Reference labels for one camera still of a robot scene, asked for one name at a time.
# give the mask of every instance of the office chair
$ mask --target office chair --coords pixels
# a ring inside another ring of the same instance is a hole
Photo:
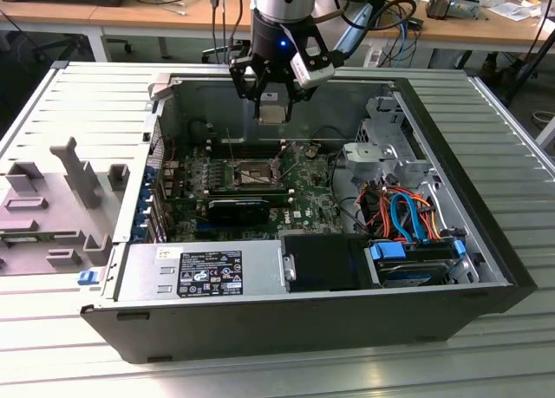
[[[57,60],[68,60],[71,54],[76,50],[80,55],[85,55],[86,53],[92,54],[93,50],[90,48],[90,44],[88,43],[86,36],[80,34],[64,34],[64,36],[66,37],[64,40],[50,42],[48,44],[33,48],[31,52],[33,53],[33,57],[36,62],[43,62],[45,60],[43,52],[47,49],[58,49],[60,47],[65,47],[65,49],[56,58]],[[131,54],[133,52],[131,44],[127,40],[108,38],[106,42],[124,44],[126,53]]]

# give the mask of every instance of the warning label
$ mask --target warning label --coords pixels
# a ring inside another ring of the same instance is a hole
[[[177,293],[180,297],[243,294],[241,251],[181,253]]]

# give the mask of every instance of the aluminum extrusion table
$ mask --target aluminum extrusion table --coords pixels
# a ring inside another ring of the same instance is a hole
[[[76,62],[51,69],[0,143],[0,173],[13,160],[61,171],[48,148],[70,135],[96,171],[131,163],[151,110],[152,75],[191,67]],[[0,277],[0,395],[552,397],[555,166],[479,81],[459,71],[399,73],[531,272],[536,293],[446,343],[132,365],[79,317],[99,288],[82,289],[76,274]]]

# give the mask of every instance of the blue plastic tab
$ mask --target blue plastic tab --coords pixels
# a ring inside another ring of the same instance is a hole
[[[407,257],[401,242],[378,242],[370,248],[370,255],[377,259],[404,259]]]
[[[378,245],[374,245],[370,248],[370,255],[371,255],[372,259],[374,259],[375,261],[377,259],[382,259],[382,254],[380,253],[380,250],[378,249]]]
[[[98,272],[97,271],[81,271],[79,272],[79,278],[77,279],[77,283],[79,285],[93,285],[98,284]]]
[[[464,257],[467,254],[467,248],[465,246],[465,244],[462,242],[462,240],[455,240],[454,243],[454,249],[457,250],[457,253],[459,254],[459,258]]]

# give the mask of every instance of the table leg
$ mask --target table leg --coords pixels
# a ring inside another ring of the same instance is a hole
[[[536,142],[541,148],[546,149],[547,146],[555,139],[555,116],[545,125],[544,129],[539,133]]]
[[[10,43],[6,36],[8,35],[8,31],[0,31],[0,51],[10,51]]]
[[[90,48],[93,50],[95,61],[111,62],[112,58],[106,39],[102,35],[102,29],[100,27],[90,27],[90,29],[87,29],[85,32],[85,35],[88,38],[88,42],[90,42]]]
[[[158,46],[160,47],[160,56],[164,60],[169,60],[170,58],[172,58],[172,56],[169,55],[169,53],[167,52],[167,42],[164,36],[158,37]]]
[[[388,38],[370,38],[368,44],[368,51],[364,57],[363,67],[375,68],[380,62],[380,56],[382,55],[382,50],[388,46]]]

